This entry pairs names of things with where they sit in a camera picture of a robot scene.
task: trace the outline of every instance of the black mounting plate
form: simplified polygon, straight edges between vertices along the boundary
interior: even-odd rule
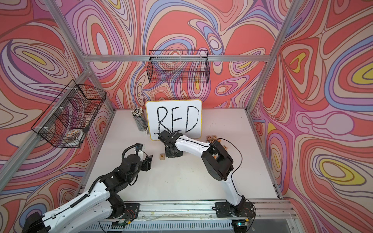
[[[166,149],[166,157],[167,158],[177,158],[177,157],[181,157],[183,155],[183,152],[182,151],[178,151],[176,154],[172,154],[170,149],[168,149],[167,147],[165,147]]]
[[[123,217],[121,219],[131,220],[136,219],[139,214],[139,207],[140,203],[124,203],[126,205],[126,210],[124,211]]]
[[[231,207],[231,204],[229,204],[228,202],[216,202],[215,203],[216,217],[218,218],[234,217],[232,214],[230,214],[230,210],[229,210],[230,207]],[[238,217],[248,217],[249,219],[253,218],[255,216],[255,211],[251,210],[251,208],[254,208],[253,204],[248,201],[245,202],[244,208],[242,209]]]

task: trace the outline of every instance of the black marker writing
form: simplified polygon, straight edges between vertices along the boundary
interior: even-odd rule
[[[179,108],[179,107],[175,107],[175,108],[171,109],[171,116],[172,116],[172,121],[171,121],[171,123],[172,123],[172,132],[173,132],[173,133],[176,133],[176,132],[180,132],[180,131],[181,131],[181,130],[173,131],[173,122],[176,121],[176,120],[180,120],[180,119],[182,119],[182,117],[177,118],[177,119],[173,119],[173,110],[174,110],[174,109],[177,109],[177,108]]]
[[[163,108],[163,109],[166,110],[166,115],[163,117],[163,119],[162,119],[161,121],[159,120],[159,109],[160,109],[160,108]],[[162,124],[162,121],[164,121],[164,119],[166,118],[167,113],[168,113],[167,108],[165,108],[165,107],[159,107],[159,108],[157,108],[157,116],[158,116],[158,133],[161,133],[161,129],[160,129],[161,125],[162,125],[165,129],[167,129],[168,132],[170,132],[170,130],[169,130],[166,126],[164,126],[164,125]]]
[[[189,108],[190,107],[192,107],[192,108],[195,108],[195,109],[197,109],[197,111],[198,111],[198,116],[197,116],[197,121],[196,121],[196,123],[194,124],[194,126],[190,129],[190,130],[187,130],[187,128],[188,128],[188,117],[189,117]],[[188,106],[188,109],[187,109],[187,111],[186,111],[186,126],[185,126],[185,132],[186,133],[188,133],[189,131],[191,131],[192,129],[194,129],[194,127],[197,125],[197,122],[198,122],[198,117],[199,117],[199,115],[200,115],[200,111],[198,110],[198,108],[196,108],[196,107],[194,107],[194,106]]]

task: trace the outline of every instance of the psychedelic wall pattern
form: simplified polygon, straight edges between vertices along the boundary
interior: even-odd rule
[[[150,49],[175,43],[184,49],[206,48],[210,54],[244,54],[255,48],[268,54],[290,2],[71,0],[58,4],[86,54],[148,54]]]
[[[83,0],[59,6],[87,54],[207,49],[215,55],[263,55],[269,54],[289,4],[272,0]],[[196,85],[149,84],[146,62],[92,62],[91,67],[114,108],[189,98],[201,99],[204,108],[214,108],[246,107],[263,64],[212,62],[211,83]]]
[[[264,62],[223,62],[206,83],[149,83],[146,62],[91,62],[114,108],[145,106],[151,100],[200,99],[204,108],[243,108]]]
[[[41,2],[0,3],[0,168],[82,68]]]
[[[53,210],[74,197],[109,118],[104,104],[79,149],[40,141],[0,192],[1,233],[21,233],[30,214]]]
[[[82,67],[42,1],[0,3],[0,169]],[[69,201],[105,129],[103,105],[80,149],[40,141],[0,192],[0,232],[21,232],[28,215]]]
[[[307,0],[250,112],[305,232],[373,231],[373,2]]]

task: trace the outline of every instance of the black wire basket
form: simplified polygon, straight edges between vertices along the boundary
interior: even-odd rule
[[[208,83],[208,54],[207,50],[149,50],[149,82]]]
[[[35,127],[39,118],[31,129],[54,147],[80,148],[105,99],[105,91],[75,84],[46,123]]]

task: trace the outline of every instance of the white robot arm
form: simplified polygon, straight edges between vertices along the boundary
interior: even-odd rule
[[[171,134],[165,130],[158,138],[166,147],[166,157],[180,157],[183,151],[201,157],[209,174],[221,182],[226,200],[231,205],[230,212],[236,217],[240,215],[245,205],[245,198],[233,184],[233,159],[218,141],[211,144],[200,142],[182,133]]]
[[[125,157],[131,148],[136,153]],[[117,193],[131,185],[140,171],[151,169],[153,156],[144,160],[140,156],[142,144],[130,146],[123,151],[120,166],[98,177],[88,191],[43,215],[35,212],[28,216],[22,233],[77,233],[95,221],[123,217],[126,205]]]

